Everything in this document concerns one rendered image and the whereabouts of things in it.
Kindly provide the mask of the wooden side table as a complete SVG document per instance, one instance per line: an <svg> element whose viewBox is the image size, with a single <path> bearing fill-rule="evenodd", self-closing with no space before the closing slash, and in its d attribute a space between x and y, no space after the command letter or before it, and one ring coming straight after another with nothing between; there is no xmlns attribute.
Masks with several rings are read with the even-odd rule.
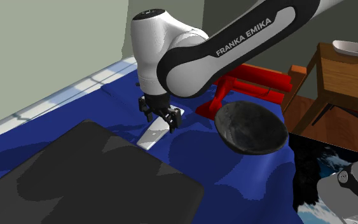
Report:
<svg viewBox="0 0 358 224"><path fill-rule="evenodd" d="M358 57L336 52L331 43L319 43L306 67L317 73L317 98L293 128L300 135L327 104L358 111Z"/></svg>

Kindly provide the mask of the black bowl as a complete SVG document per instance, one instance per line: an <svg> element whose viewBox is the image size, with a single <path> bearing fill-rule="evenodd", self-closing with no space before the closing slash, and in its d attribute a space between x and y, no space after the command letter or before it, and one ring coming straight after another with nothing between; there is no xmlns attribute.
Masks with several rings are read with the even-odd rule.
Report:
<svg viewBox="0 0 358 224"><path fill-rule="evenodd" d="M222 106L214 116L217 133L232 151L242 155L267 155L288 141L283 121L267 108L235 101Z"/></svg>

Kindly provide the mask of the silver phone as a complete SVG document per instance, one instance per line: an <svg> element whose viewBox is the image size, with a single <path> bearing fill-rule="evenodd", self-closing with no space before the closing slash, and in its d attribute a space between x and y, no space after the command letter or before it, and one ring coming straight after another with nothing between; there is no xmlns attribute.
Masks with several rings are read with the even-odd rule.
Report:
<svg viewBox="0 0 358 224"><path fill-rule="evenodd" d="M169 125L161 117L162 109L153 110L152 113L156 114L158 117L152 121L151 125L146 129L140 139L137 141L137 146L141 147L143 150L150 150L166 133L169 132Z"/></svg>

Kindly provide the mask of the blue bed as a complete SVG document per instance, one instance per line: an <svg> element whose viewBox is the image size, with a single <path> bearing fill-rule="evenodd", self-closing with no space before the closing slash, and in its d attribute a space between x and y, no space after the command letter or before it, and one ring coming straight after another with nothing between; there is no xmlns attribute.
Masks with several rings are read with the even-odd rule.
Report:
<svg viewBox="0 0 358 224"><path fill-rule="evenodd" d="M184 110L182 124L144 150L203 186L203 197L191 224L303 224L293 209L294 153L288 145L267 155L242 155L225 145L213 120L196 108L211 99L211 87L194 99L172 97ZM0 153L12 150L11 165L41 151L77 124L93 121L128 142L149 127L139 111L137 63L117 62L48 98L46 108L18 114L21 124L0 134ZM0 179L8 173L0 169Z"/></svg>

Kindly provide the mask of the dark grey pillow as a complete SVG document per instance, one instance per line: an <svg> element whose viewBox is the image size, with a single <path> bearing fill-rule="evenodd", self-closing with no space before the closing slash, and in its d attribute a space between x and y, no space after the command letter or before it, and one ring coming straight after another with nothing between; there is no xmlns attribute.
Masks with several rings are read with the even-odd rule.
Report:
<svg viewBox="0 0 358 224"><path fill-rule="evenodd" d="M0 153L0 224L191 224L203 186L85 120L26 161Z"/></svg>

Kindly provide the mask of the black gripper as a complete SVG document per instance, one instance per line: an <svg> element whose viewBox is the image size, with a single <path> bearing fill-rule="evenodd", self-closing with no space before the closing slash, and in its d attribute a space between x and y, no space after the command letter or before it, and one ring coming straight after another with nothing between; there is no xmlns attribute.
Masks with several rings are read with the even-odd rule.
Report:
<svg viewBox="0 0 358 224"><path fill-rule="evenodd" d="M144 96L138 99L138 103L139 111L144 113L148 122L153 120L152 110L162 109L161 117L168 123L170 133L173 133L173 131L182 123L181 110L179 108L170 108L169 93L160 95L144 94Z"/></svg>

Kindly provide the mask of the red frame object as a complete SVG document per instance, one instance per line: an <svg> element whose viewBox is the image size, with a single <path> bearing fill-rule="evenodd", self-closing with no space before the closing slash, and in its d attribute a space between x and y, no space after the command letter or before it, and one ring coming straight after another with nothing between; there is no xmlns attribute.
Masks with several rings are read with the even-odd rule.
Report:
<svg viewBox="0 0 358 224"><path fill-rule="evenodd" d="M292 90L291 77L271 69L242 64L214 82L217 86L213 100L196 109L200 116L213 120L230 92L239 92L264 101L281 104L284 94Z"/></svg>

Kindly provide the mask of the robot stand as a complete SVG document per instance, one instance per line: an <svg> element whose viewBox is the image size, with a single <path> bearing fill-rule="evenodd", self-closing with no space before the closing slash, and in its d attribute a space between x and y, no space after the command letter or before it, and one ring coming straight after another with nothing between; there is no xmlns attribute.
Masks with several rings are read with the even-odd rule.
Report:
<svg viewBox="0 0 358 224"><path fill-rule="evenodd" d="M318 180L358 161L358 152L301 135L289 134L296 173L293 208L304 224L343 224L317 193Z"/></svg>

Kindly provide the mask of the white bowl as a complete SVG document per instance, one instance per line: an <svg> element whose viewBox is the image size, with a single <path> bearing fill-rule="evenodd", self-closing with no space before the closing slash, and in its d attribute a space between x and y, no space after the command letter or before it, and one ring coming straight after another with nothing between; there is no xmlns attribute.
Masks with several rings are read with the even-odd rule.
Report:
<svg viewBox="0 0 358 224"><path fill-rule="evenodd" d="M338 53L358 57L358 43L356 42L334 40L332 45L334 50Z"/></svg>

